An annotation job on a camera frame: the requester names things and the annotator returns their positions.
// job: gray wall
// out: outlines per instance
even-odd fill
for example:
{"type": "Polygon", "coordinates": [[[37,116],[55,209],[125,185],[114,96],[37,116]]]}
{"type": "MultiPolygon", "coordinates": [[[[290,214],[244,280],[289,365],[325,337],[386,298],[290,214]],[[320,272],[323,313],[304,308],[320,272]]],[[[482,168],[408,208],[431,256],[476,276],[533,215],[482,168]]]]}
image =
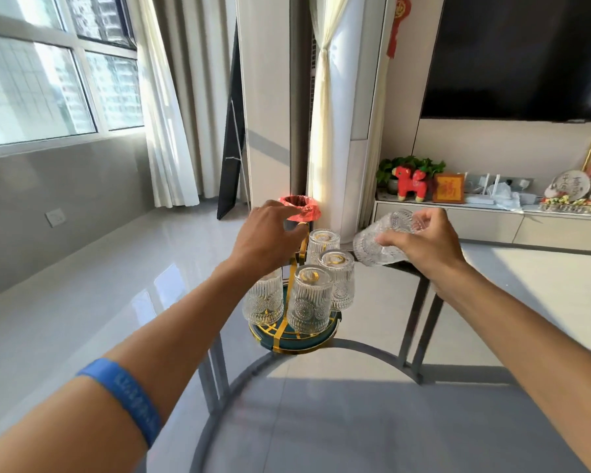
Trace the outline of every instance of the gray wall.
{"type": "Polygon", "coordinates": [[[143,134],[0,158],[0,292],[153,207],[143,134]]]}

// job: hand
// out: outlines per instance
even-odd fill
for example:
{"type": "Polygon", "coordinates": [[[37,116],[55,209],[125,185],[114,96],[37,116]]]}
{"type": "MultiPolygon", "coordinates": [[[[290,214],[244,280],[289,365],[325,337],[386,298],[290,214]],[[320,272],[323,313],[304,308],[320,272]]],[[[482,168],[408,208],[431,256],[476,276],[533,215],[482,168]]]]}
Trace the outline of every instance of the hand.
{"type": "Polygon", "coordinates": [[[444,209],[424,209],[415,215],[427,225],[425,230],[416,234],[390,230],[380,234],[376,241],[382,246],[398,247],[419,271],[435,282],[440,275],[448,274],[451,267],[468,267],[444,209]]]}
{"type": "Polygon", "coordinates": [[[283,227],[285,219],[299,213],[299,207],[283,206],[277,200],[255,207],[239,231],[229,260],[245,265],[254,281],[286,265],[308,233],[304,224],[289,232],[283,227]]]}

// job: window frame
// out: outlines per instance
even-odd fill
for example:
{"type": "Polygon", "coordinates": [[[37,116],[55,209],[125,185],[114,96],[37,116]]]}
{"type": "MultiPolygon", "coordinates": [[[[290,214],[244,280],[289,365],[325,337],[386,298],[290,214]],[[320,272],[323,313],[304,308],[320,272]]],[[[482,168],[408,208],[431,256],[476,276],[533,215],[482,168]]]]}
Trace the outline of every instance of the window frame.
{"type": "Polygon", "coordinates": [[[55,0],[63,30],[46,26],[37,26],[24,20],[0,15],[0,36],[3,38],[20,39],[21,41],[30,41],[33,43],[44,43],[46,45],[68,48],[71,50],[72,58],[96,129],[94,133],[0,144],[0,157],[42,149],[73,146],[112,137],[144,133],[144,126],[117,128],[113,130],[109,129],[103,114],[101,98],[96,89],[95,80],[86,58],[86,51],[88,51],[137,60],[137,46],[133,38],[134,31],[129,19],[126,0],[116,0],[116,2],[121,15],[121,22],[124,25],[123,31],[127,32],[128,39],[134,47],[126,48],[102,40],[97,41],[94,39],[79,37],[72,21],[68,0],[55,0]]]}

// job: floor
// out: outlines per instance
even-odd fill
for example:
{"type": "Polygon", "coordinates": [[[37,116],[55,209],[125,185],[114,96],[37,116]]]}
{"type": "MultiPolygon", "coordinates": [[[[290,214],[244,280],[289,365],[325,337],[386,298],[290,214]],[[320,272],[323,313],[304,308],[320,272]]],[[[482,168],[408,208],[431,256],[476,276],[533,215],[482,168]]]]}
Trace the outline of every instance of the floor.
{"type": "MultiPolygon", "coordinates": [[[[227,257],[246,212],[217,221],[215,208],[152,211],[0,295],[0,433],[227,257]]],[[[591,256],[464,247],[485,275],[591,349],[591,256]]],[[[398,352],[417,279],[361,265],[356,275],[338,337],[398,352]]],[[[266,353],[240,308],[222,340],[230,381],[266,353]]],[[[500,367],[448,306],[425,362],[456,372],[500,367]]],[[[187,473],[207,417],[195,376],[148,471],[187,473]]],[[[250,383],[206,464],[214,473],[329,470],[586,471],[517,387],[418,387],[378,360],[335,349],[290,358],[250,383]]]]}

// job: window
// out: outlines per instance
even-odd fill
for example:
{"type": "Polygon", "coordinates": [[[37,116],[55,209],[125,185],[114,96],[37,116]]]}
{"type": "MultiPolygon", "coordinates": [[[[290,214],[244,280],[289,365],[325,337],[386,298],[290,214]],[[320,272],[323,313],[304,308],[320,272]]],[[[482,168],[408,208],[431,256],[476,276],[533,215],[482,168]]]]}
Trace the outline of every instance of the window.
{"type": "Polygon", "coordinates": [[[136,57],[124,0],[0,0],[0,155],[143,126],[136,57]]]}

